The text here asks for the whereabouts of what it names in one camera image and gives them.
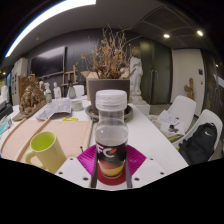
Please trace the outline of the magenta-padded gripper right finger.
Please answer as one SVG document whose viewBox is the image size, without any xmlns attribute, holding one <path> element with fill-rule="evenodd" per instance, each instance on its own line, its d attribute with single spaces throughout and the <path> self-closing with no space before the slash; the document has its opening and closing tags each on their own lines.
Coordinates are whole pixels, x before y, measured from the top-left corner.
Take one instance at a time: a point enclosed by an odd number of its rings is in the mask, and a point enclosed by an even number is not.
<svg viewBox="0 0 224 224">
<path fill-rule="evenodd" d="M 166 176 L 154 158 L 146 157 L 130 145 L 127 146 L 125 171 L 128 188 L 140 188 Z"/>
</svg>

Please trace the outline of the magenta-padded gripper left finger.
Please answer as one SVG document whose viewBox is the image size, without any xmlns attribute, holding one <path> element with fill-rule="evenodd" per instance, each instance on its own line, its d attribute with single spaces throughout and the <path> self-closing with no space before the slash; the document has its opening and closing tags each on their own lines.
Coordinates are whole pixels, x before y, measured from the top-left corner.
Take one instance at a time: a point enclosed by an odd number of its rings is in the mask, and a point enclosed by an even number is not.
<svg viewBox="0 0 224 224">
<path fill-rule="evenodd" d="M 84 188 L 97 185 L 98 161 L 95 146 L 91 146 L 78 157 L 69 157 L 56 175 Z"/>
</svg>

